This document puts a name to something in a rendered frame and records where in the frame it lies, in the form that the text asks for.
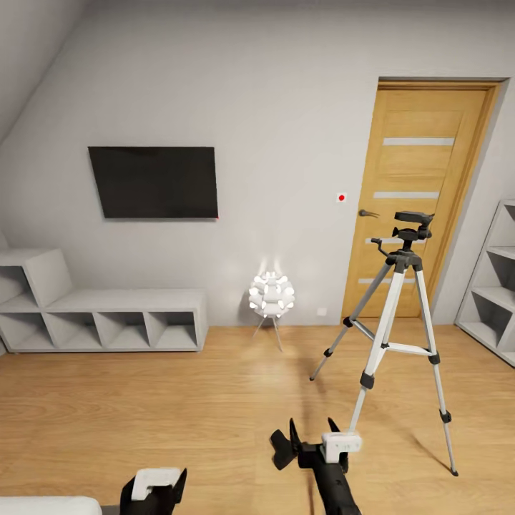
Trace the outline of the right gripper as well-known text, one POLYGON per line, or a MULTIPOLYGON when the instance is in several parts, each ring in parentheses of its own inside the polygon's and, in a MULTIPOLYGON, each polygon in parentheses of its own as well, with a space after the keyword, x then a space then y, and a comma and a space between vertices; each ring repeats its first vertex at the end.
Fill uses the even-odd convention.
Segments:
MULTIPOLYGON (((328 418, 328 422, 332 432, 339 432, 333 419, 328 418)), ((313 468, 321 497, 332 486, 343 485, 350 488, 342 469, 345 466, 348 452, 339 453, 338 463, 326 463, 323 454, 320 452, 323 443, 308 444, 308 442, 300 442, 293 419, 290 419, 290 445, 291 451, 298 455, 300 469, 313 468)))

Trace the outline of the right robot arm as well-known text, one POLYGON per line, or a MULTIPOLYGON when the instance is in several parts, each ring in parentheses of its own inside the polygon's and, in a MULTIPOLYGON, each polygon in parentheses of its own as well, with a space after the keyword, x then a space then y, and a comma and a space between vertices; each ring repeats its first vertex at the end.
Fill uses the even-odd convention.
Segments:
POLYGON ((293 419, 290 419, 291 451, 298 455, 300 469, 313 468, 325 515, 362 515, 355 504, 343 472, 349 452, 359 452, 362 438, 355 432, 340 432, 328 418, 332 432, 321 436, 323 443, 300 442, 293 419))

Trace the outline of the digital camera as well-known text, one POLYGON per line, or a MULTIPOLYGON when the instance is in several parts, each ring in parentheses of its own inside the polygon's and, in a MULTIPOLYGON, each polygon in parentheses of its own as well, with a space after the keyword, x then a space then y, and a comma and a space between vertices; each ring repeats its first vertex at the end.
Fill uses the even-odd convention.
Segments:
POLYGON ((297 454, 294 454, 291 451, 290 441, 285 438, 280 429, 274 431, 271 436, 271 440, 273 441, 273 445, 277 448, 277 452, 274 454, 274 463, 278 470, 282 470, 297 456, 297 454))

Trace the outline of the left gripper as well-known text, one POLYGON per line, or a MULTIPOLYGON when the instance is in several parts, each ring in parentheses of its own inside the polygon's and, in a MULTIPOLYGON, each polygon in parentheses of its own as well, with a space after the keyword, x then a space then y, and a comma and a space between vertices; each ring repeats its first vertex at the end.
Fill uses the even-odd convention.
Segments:
POLYGON ((176 504, 182 501, 187 469, 173 486, 154 487, 144 501, 132 501, 134 478, 123 486, 120 495, 119 515, 172 515, 176 504))

